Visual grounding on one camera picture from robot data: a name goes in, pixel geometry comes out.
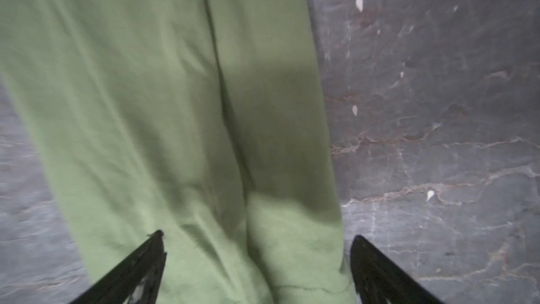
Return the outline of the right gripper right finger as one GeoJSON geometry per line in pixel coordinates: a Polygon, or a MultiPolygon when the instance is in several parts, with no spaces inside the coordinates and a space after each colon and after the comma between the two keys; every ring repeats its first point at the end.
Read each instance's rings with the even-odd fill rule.
{"type": "Polygon", "coordinates": [[[361,235],[352,242],[350,267],[362,303],[442,304],[361,235]]]}

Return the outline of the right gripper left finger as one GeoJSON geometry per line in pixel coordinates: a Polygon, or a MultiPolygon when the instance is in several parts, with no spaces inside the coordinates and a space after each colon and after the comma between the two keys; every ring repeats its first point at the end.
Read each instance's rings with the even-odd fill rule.
{"type": "Polygon", "coordinates": [[[167,253],[158,230],[71,304],[155,304],[167,253]]]}

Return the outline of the green tank top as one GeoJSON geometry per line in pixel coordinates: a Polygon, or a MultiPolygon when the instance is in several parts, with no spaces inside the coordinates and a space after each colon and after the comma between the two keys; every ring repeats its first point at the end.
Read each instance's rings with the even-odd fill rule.
{"type": "Polygon", "coordinates": [[[1,77],[91,278],[355,303],[307,0],[1,0],[1,77]]]}

